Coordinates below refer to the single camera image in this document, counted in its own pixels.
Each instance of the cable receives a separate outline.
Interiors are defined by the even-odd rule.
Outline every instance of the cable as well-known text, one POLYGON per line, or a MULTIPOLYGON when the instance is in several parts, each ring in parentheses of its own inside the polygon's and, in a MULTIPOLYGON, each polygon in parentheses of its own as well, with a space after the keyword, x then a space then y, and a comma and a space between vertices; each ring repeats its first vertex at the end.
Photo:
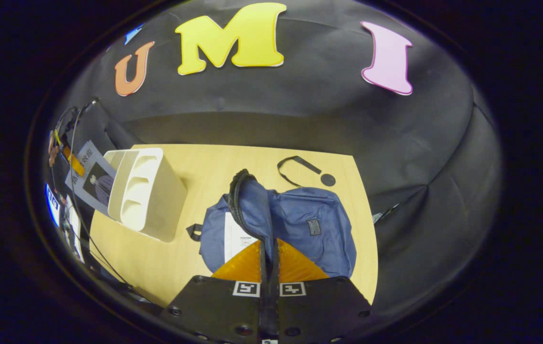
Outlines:
MULTIPOLYGON (((80 116, 82 115, 82 113, 84 112, 84 110, 89 107, 89 105, 91 104, 95 104, 97 102, 96 99, 92 100, 91 102, 88 102, 88 104, 84 105, 82 107, 82 109, 80 109, 78 111, 78 115, 76 115, 76 119, 74 121, 74 129, 72 130, 72 140, 71 140, 71 144, 70 144, 70 150, 73 150, 74 149, 74 139, 75 139, 75 134, 76 134, 76 126, 78 124, 78 120, 80 119, 80 116)), ((113 267, 112 267, 112 264, 110 264, 110 262, 108 261, 108 259, 104 256, 103 253, 101 253, 101 250, 99 250, 99 248, 97 247, 97 244, 95 244, 95 241, 93 240, 93 237, 91 237, 91 234, 88 230, 88 228, 86 227, 86 224, 84 223, 84 221, 82 220, 82 214, 80 213, 80 209, 78 209, 78 205, 77 205, 77 200, 76 200, 76 195, 75 195, 75 191, 74 191, 74 168, 73 168, 73 163, 74 163, 74 160, 72 157, 75 157, 75 154, 73 154, 74 152, 72 151, 71 152, 71 157, 70 157, 70 183, 71 183, 71 186, 72 186, 72 198, 73 198, 73 205, 74 205, 74 209, 76 210, 76 213, 78 215, 78 218, 79 220, 81 221, 81 224, 82 224, 82 228, 85 230, 86 232, 86 235, 88 235, 88 240, 93 244, 93 246, 95 247, 95 249, 97 250, 97 252, 99 252, 99 255, 101 255, 101 257, 103 257, 103 259, 106 261, 106 263, 108 264, 108 266, 112 269, 112 271, 121 279, 123 280, 123 282, 127 285, 127 287, 133 291, 135 294, 137 294, 138 296, 144 298, 145 300, 149 301, 150 303, 152 303, 150 300, 148 300, 145 296, 143 296, 142 294, 140 294, 140 292, 138 292, 136 290, 136 288, 134 288, 131 284, 129 284, 129 282, 127 282, 126 279, 123 278, 123 276, 121 276, 119 274, 118 271, 116 271, 113 267)))

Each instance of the wire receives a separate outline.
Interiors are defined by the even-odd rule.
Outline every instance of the wire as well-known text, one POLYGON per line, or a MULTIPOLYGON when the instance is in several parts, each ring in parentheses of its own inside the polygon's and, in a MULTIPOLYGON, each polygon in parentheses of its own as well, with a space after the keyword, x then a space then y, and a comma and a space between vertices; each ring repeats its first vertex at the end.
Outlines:
MULTIPOLYGON (((84 110, 86 110, 90 105, 92 104, 95 104, 97 102, 96 99, 92 100, 91 102, 88 102, 86 105, 84 105, 79 111, 78 111, 78 115, 76 116, 76 119, 74 121, 75 125, 74 125, 74 129, 72 129, 72 140, 71 140, 71 144, 70 144, 70 150, 73 150, 74 149, 74 139, 75 139, 75 134, 76 134, 76 127, 77 127, 77 124, 78 124, 78 120, 80 119, 80 116, 82 115, 82 113, 84 112, 84 110)), ((116 269, 114 269, 112 267, 112 264, 110 264, 110 262, 108 261, 108 259, 104 256, 103 253, 101 253, 101 250, 99 250, 99 248, 97 247, 97 244, 95 244, 95 241, 93 240, 93 237, 91 237, 91 234, 88 230, 88 228, 86 227, 86 224, 84 223, 84 221, 82 220, 82 214, 80 213, 80 209, 78 209, 78 205, 77 205, 77 200, 76 200, 76 195, 75 195, 75 190, 74 190, 74 168, 73 168, 73 163, 74 163, 74 160, 73 158, 75 158, 75 154, 73 151, 71 151, 71 157, 70 157, 70 182, 71 182, 71 189, 72 189, 72 198, 73 198, 73 205, 74 205, 74 209, 76 210, 76 213, 78 215, 78 218, 82 224, 82 228, 85 230, 86 232, 86 235, 88 235, 88 240, 93 244, 93 246, 95 247, 95 249, 97 250, 97 252, 99 252, 99 255, 101 255, 101 257, 103 257, 103 259, 106 261, 107 265, 112 269, 112 271, 121 279, 123 280, 123 282, 127 285, 127 287, 133 291, 135 294, 137 294, 138 296, 144 298, 145 300, 149 301, 150 303, 152 303, 150 300, 148 300, 145 296, 143 296, 142 294, 140 294, 140 292, 138 292, 136 290, 136 288, 134 288, 131 284, 129 284, 129 282, 127 282, 126 279, 123 278, 123 276, 121 276, 119 274, 118 271, 116 271, 116 269)))

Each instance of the wooden table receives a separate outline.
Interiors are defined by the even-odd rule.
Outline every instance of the wooden table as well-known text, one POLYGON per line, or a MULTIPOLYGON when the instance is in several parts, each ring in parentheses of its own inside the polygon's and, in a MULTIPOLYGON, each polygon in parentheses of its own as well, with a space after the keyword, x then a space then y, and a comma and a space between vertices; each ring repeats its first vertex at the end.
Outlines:
MULTIPOLYGON (((161 242, 147 237, 97 211, 91 225, 91 235, 99 250, 119 274, 149 300, 165 307, 191 277, 212 274, 199 255, 199 242, 191 240, 185 228, 203 223, 206 209, 228 192, 237 172, 247 168, 266 189, 285 192, 295 187, 278 174, 276 165, 281 159, 299 155, 321 169, 322 174, 332 174, 336 184, 326 187, 320 181, 321 174, 295 161, 285 162, 282 173, 295 183, 327 189, 339 196, 350 218, 356 244, 356 266, 350 279, 369 303, 373 301, 378 278, 377 244, 369 202, 352 156, 206 144, 138 144, 132 148, 152 147, 163 149, 165 159, 187 189, 174 240, 161 242)), ((99 255, 94 246, 91 249, 99 255)))

